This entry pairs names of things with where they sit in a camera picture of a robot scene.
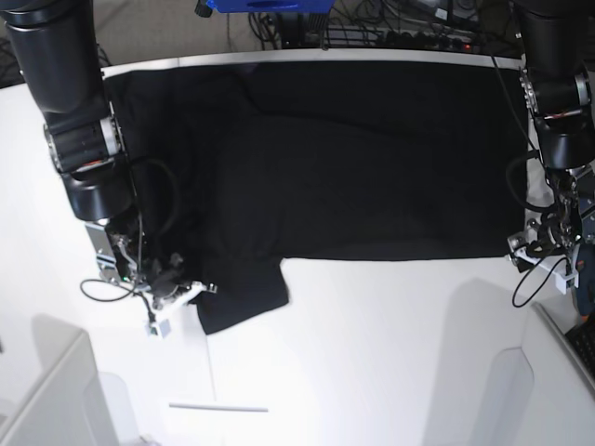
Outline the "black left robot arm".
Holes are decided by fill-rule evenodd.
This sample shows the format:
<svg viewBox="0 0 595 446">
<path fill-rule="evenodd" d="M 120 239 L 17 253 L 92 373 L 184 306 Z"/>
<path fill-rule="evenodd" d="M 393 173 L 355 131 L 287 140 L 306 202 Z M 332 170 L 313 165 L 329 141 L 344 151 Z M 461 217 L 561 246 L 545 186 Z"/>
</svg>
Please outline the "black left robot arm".
<svg viewBox="0 0 595 446">
<path fill-rule="evenodd" d="M 538 240 L 584 272 L 594 247 L 593 92 L 582 54 L 590 1 L 515 1 L 524 50 L 521 85 L 554 203 Z"/>
</svg>

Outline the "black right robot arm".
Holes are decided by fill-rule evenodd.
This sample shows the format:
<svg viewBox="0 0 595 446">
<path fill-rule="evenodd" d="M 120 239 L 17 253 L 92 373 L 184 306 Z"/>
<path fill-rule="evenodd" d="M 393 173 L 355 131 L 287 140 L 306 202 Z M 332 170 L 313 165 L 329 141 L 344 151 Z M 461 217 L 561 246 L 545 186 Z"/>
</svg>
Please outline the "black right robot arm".
<svg viewBox="0 0 595 446">
<path fill-rule="evenodd" d="M 90 1 L 4 1 L 7 38 L 43 114 L 49 155 L 76 218 L 95 250 L 99 281 L 141 297 L 149 312 L 164 303 L 216 293 L 213 283 L 184 275 L 178 253 L 152 249 L 179 216 L 181 196 L 162 161 L 133 159 L 106 94 Z M 145 234 L 135 184 L 137 167 L 155 167 L 171 188 L 171 209 L 154 236 Z"/>
</svg>

